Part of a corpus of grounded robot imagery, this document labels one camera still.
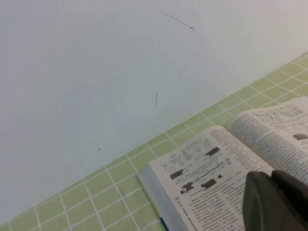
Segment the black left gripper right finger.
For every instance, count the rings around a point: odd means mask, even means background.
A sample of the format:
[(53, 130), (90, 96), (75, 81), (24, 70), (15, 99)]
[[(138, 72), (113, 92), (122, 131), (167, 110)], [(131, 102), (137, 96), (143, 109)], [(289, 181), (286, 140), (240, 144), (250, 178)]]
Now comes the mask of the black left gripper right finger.
[(279, 189), (279, 192), (288, 207), (292, 220), (298, 225), (287, 228), (288, 231), (308, 230), (308, 186), (292, 175), (274, 170), (271, 178)]

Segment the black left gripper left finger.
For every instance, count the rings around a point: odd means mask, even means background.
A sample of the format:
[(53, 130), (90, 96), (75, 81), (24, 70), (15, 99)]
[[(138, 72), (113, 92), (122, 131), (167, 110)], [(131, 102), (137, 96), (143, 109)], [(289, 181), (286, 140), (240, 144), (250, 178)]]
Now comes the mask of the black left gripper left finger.
[(263, 172), (247, 174), (242, 214), (246, 231), (299, 229), (299, 220), (283, 201), (271, 177)]

